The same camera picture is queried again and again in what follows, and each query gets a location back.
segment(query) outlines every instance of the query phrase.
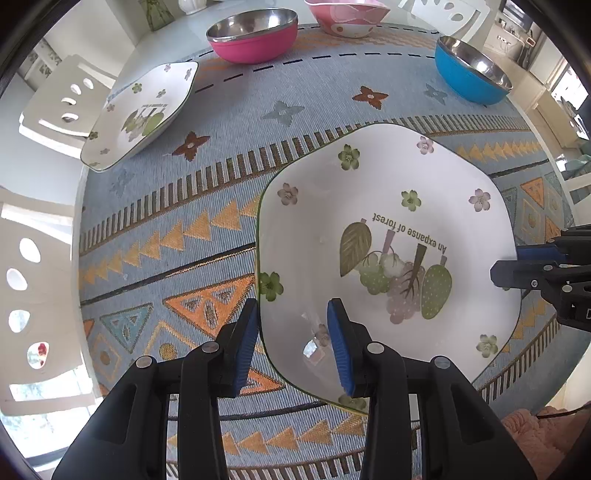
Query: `purple flower motif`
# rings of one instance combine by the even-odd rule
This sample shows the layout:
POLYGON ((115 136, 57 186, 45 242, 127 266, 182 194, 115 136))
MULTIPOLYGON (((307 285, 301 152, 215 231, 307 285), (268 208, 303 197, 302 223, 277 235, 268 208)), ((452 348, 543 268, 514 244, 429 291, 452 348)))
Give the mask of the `purple flower motif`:
POLYGON ((468 202, 474 205, 474 210, 480 212, 481 210, 488 210, 491 204, 488 202, 491 199, 491 194, 483 192, 481 189, 474 190, 474 195, 470 197, 468 202))
POLYGON ((290 187, 289 183, 284 183, 283 188, 277 192, 277 195, 281 198, 283 205, 295 205, 297 203, 297 188, 290 187))
POLYGON ((421 135, 421 140, 419 140, 417 148, 421 150, 423 155, 427 155, 427 153, 433 153, 433 140, 421 135))

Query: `blue bowl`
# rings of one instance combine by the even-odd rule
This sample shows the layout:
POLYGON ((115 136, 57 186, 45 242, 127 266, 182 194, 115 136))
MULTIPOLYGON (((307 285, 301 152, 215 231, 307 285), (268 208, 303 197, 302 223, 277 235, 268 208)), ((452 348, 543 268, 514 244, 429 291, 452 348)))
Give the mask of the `blue bowl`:
POLYGON ((477 49, 453 37, 440 37, 435 65, 462 98, 481 105, 500 102, 513 85, 505 72, 477 49))

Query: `table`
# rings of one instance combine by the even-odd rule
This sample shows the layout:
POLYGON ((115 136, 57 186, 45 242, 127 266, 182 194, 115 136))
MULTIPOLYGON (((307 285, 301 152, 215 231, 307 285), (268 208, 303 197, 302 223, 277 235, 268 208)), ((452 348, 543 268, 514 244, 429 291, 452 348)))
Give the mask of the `table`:
MULTIPOLYGON (((178 118, 136 157, 89 175, 80 298, 105 391, 135 358, 186 355, 235 318, 254 296, 263 188, 284 165, 363 125, 416 129, 490 175, 517 244, 543 243, 572 224, 552 165, 511 103, 469 103, 439 76, 436 33, 384 24, 368 38, 340 40, 317 25, 300 29, 290 52, 260 66, 189 54, 200 62, 198 80, 178 118), (367 89, 382 100, 353 98, 367 89)), ((499 416, 545 404, 587 348, 589 336, 560 327, 553 313, 539 294, 526 296, 512 339, 475 381, 499 416)), ((360 468, 364 419, 286 384, 260 342, 247 386, 220 401, 220 415, 237 478, 246 470, 311 480, 360 468)), ((175 435, 171 422, 172 475, 175 435)), ((413 461, 417 471, 420 448, 413 461)))

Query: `pink floral bowl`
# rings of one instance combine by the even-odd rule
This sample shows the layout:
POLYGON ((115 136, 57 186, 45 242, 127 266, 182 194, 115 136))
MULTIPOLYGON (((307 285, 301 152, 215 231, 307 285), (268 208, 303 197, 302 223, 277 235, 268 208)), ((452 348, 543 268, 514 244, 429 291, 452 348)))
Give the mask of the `pink floral bowl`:
POLYGON ((346 38, 366 37, 390 12, 377 0, 306 0, 306 5, 322 30, 346 38))

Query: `green flower motif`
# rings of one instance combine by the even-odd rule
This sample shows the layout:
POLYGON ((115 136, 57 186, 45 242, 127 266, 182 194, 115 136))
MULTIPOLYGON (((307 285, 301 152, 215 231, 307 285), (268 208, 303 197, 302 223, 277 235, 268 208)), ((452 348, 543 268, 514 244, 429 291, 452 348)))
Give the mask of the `green flower motif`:
POLYGON ((484 358, 489 358, 491 353, 494 355, 499 351, 499 347, 496 345, 496 336, 481 335, 480 343, 476 345, 476 350, 482 352, 484 358))
POLYGON ((343 147, 343 151, 339 153, 340 166, 343 170, 357 170, 359 168, 359 150, 351 148, 350 145, 343 147))
POLYGON ((417 207, 421 206, 421 199, 417 196, 415 190, 409 192, 402 192, 402 206, 408 207, 411 212, 414 212, 417 207))
POLYGON ((267 298, 267 301, 274 301, 278 295, 283 293, 283 285, 279 283, 279 275, 273 272, 271 275, 261 273, 259 278, 261 295, 267 298))

